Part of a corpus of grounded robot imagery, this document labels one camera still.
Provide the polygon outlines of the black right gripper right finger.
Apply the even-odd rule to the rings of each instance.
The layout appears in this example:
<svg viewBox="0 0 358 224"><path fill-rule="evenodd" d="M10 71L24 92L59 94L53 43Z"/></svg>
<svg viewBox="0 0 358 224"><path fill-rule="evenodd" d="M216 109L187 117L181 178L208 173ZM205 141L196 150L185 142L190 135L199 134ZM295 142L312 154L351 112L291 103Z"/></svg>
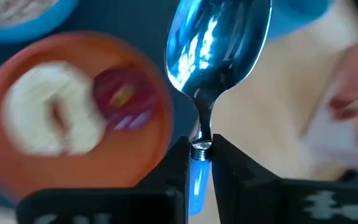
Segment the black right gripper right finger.
<svg viewBox="0 0 358 224"><path fill-rule="evenodd" d="M220 134L212 175L221 223L358 224L358 184L283 179Z"/></svg>

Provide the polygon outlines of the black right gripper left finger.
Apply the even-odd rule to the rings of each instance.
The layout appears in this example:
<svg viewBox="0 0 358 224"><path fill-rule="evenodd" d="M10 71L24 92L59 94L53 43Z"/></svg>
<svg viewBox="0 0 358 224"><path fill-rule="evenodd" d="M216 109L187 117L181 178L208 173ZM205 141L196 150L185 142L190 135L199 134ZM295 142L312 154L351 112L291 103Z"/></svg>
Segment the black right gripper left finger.
<svg viewBox="0 0 358 224"><path fill-rule="evenodd" d="M134 187L39 190L18 204L16 220L19 224L186 224L189 158L190 143L181 137Z"/></svg>

